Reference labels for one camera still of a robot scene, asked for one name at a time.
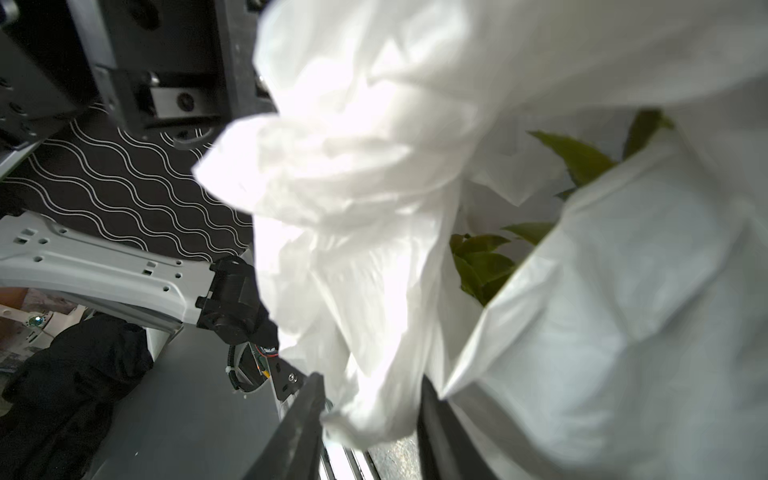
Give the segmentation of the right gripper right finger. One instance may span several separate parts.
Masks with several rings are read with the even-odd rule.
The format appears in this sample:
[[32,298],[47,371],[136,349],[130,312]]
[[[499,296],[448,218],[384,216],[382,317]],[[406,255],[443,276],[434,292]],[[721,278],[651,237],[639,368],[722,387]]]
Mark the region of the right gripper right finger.
[[496,479],[447,401],[422,380],[417,442],[424,479]]

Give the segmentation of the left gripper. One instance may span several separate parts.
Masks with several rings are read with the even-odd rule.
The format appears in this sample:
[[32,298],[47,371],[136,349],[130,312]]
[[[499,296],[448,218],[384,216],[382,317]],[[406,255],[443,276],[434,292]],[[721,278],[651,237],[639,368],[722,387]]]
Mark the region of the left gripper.
[[101,100],[130,134],[191,149],[273,110],[253,66],[262,1],[5,1],[1,145],[51,136]]

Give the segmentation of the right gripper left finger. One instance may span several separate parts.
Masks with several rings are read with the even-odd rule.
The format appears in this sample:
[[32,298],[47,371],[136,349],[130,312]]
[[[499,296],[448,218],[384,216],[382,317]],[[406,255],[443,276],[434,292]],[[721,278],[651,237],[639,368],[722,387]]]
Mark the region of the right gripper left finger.
[[325,409],[323,378],[313,373],[244,479],[319,479],[322,450],[320,415]]

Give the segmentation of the white plastic bag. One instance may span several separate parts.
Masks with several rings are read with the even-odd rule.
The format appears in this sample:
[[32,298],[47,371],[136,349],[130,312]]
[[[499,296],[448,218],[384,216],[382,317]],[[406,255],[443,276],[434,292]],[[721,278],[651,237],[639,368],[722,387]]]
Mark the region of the white plastic bag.
[[326,441],[427,377],[498,479],[766,477],[765,2],[273,1],[253,64],[194,175]]

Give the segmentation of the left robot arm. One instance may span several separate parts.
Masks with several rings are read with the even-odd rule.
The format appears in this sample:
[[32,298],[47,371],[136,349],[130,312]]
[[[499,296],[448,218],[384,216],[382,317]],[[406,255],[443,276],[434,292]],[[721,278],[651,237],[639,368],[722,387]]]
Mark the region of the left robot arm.
[[[261,1],[5,1],[1,5],[1,169],[102,100],[121,136],[193,151],[272,103],[251,63]],[[277,394],[291,376],[253,271],[157,256],[136,239],[94,238],[3,206],[1,282],[57,291],[159,330],[193,324],[244,345]]]

